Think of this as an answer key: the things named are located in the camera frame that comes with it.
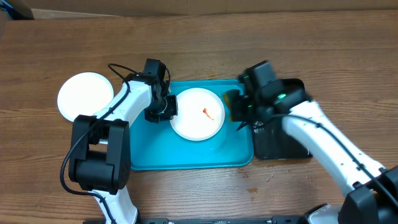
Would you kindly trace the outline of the green yellow sponge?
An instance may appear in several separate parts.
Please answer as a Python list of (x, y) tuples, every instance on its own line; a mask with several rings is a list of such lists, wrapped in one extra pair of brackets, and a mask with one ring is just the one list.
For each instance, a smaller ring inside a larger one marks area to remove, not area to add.
[(229, 120), (234, 122), (239, 121), (239, 90), (232, 89), (226, 91), (223, 94), (223, 99), (230, 112)]

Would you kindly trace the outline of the white plate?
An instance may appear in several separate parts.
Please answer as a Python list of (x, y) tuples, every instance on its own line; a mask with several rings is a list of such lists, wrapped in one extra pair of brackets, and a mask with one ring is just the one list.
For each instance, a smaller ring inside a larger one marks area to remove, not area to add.
[(177, 115), (170, 121), (184, 139), (204, 141), (223, 126), (225, 109), (221, 99), (204, 88), (190, 88), (177, 95)]
[(99, 73), (83, 72), (69, 78), (60, 88), (57, 106), (61, 115), (74, 121), (78, 115), (91, 116), (114, 97), (110, 81)]

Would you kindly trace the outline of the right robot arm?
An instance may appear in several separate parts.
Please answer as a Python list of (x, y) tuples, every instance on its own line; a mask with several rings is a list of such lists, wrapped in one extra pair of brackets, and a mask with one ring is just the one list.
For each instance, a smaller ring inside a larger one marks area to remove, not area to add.
[(397, 223), (397, 168), (386, 169), (352, 143), (301, 80), (277, 78), (265, 60), (245, 69), (238, 82), (243, 91), (223, 94), (230, 120), (245, 127), (280, 119), (282, 130), (318, 160), (345, 198), (341, 206), (313, 208), (299, 223)]

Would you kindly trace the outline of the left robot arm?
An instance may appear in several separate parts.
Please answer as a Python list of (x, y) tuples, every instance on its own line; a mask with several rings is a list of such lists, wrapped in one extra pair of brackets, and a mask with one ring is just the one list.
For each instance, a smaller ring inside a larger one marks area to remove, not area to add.
[(142, 221), (127, 190), (131, 125), (141, 113), (150, 123), (177, 115), (170, 72), (160, 60), (148, 58), (142, 72), (131, 70), (122, 81), (121, 91), (104, 109), (75, 118), (71, 148), (60, 169), (62, 187), (73, 195), (94, 197), (103, 223)]

